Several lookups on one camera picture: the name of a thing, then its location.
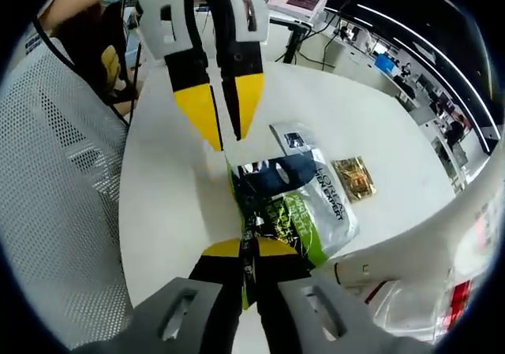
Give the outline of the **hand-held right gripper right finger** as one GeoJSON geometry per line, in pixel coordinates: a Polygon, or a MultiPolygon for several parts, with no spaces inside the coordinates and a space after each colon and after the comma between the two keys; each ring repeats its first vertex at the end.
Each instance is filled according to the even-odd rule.
{"type": "Polygon", "coordinates": [[[271,353],[385,353],[386,334],[364,303],[311,275],[279,240],[257,239],[257,308],[271,353]]]}

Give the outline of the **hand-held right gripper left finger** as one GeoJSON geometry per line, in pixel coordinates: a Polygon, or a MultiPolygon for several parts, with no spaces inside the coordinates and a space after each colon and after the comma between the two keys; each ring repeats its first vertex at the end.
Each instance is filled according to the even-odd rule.
{"type": "Polygon", "coordinates": [[[188,278],[175,278],[135,307],[132,353],[230,353],[241,314],[238,238],[205,249],[188,278]]]}

